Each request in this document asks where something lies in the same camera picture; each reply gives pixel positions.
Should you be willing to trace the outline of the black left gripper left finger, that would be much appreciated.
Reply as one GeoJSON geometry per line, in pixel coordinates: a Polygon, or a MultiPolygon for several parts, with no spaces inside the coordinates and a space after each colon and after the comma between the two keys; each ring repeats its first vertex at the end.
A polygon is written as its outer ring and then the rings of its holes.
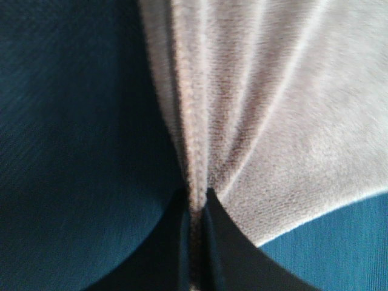
{"type": "Polygon", "coordinates": [[[190,290],[190,215],[186,191],[174,193],[150,235],[122,264],[86,289],[190,290]]]}

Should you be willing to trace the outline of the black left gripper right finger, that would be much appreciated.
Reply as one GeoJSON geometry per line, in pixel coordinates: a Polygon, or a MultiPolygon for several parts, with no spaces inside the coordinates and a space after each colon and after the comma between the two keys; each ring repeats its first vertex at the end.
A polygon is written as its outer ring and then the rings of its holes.
{"type": "Polygon", "coordinates": [[[202,210],[203,290],[316,290],[256,248],[213,189],[202,210]]]}

